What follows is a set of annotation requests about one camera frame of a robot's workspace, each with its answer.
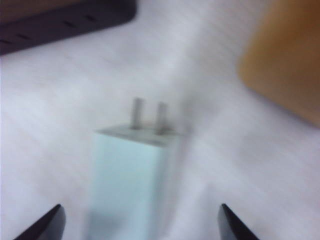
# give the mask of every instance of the black device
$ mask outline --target black device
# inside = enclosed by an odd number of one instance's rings
[[[2,0],[0,54],[129,22],[136,0]]]
[[[218,225],[221,240],[259,240],[226,204],[220,206]]]
[[[65,210],[58,204],[14,240],[61,240],[65,225]]]

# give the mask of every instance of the power adapter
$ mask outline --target power adapter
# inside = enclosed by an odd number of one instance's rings
[[[135,99],[131,125],[94,135],[88,240],[154,240],[166,231],[180,137],[167,128],[166,104],[158,105],[154,128],[142,126],[142,108]]]

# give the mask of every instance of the metal prong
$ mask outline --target metal prong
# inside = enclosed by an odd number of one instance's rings
[[[133,101],[133,108],[131,113],[131,129],[141,129],[141,114],[144,100],[136,97]]]
[[[155,122],[155,134],[162,135],[164,134],[167,127],[167,110],[168,105],[160,102],[158,104],[156,112],[156,122]]]

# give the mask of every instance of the white charger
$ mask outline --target white charger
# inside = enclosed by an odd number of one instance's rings
[[[166,232],[175,191],[179,134],[168,130],[167,106],[155,128],[143,127],[143,100],[134,100],[131,125],[94,135],[94,175],[88,240],[155,240]]]

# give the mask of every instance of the white surface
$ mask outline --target white surface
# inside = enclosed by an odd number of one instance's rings
[[[247,90],[237,59],[268,0],[142,0],[126,25],[1,58],[1,239],[50,207],[82,239],[93,129],[132,98],[190,131],[170,240],[218,240],[227,203],[262,240],[320,239],[320,131]]]

